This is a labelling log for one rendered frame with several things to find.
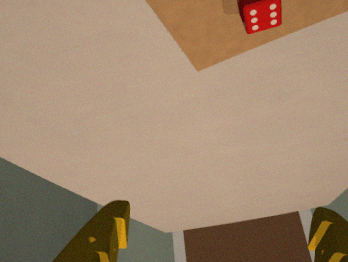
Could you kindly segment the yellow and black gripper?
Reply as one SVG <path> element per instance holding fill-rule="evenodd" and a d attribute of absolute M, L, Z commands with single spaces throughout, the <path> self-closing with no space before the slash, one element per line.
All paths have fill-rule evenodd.
<path fill-rule="evenodd" d="M 118 249 L 127 247 L 130 203 L 115 200 L 100 209 L 52 262 L 117 262 Z M 348 222 L 333 210 L 313 213 L 308 249 L 314 262 L 348 262 Z"/>

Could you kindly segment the red die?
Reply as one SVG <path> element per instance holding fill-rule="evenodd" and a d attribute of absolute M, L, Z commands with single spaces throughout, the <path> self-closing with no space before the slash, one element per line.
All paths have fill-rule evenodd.
<path fill-rule="evenodd" d="M 281 0 L 237 0 L 247 34 L 282 24 Z"/>

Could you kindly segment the tan flat mat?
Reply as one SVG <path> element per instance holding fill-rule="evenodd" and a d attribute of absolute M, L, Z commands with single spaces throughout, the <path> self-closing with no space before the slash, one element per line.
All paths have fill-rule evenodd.
<path fill-rule="evenodd" d="M 197 71 L 348 11 L 348 0 L 281 0 L 282 24 L 247 34 L 237 0 L 146 0 Z"/>

